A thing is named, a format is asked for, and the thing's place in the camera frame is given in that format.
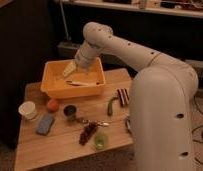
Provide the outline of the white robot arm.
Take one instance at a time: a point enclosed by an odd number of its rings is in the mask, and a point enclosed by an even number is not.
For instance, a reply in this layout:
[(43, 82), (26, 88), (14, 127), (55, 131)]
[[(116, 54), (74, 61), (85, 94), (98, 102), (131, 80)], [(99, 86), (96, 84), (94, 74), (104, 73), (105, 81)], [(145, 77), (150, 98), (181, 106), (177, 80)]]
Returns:
[(196, 71), (163, 52), (117, 37), (110, 27), (89, 22), (75, 61), (62, 75), (89, 68), (102, 52), (137, 71), (129, 114), (137, 171), (196, 171), (189, 101), (198, 89)]

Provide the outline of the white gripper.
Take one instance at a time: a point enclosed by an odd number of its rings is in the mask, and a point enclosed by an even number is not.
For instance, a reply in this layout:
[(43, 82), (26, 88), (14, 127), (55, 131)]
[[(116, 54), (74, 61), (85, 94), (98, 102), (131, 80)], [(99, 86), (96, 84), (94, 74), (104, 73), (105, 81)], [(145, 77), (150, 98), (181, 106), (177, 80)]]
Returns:
[(77, 66), (82, 69), (89, 69), (98, 55), (99, 49), (97, 47), (92, 46), (88, 42), (84, 42), (74, 56), (75, 62), (71, 61), (65, 67), (62, 72), (62, 76), (67, 78), (77, 69)]

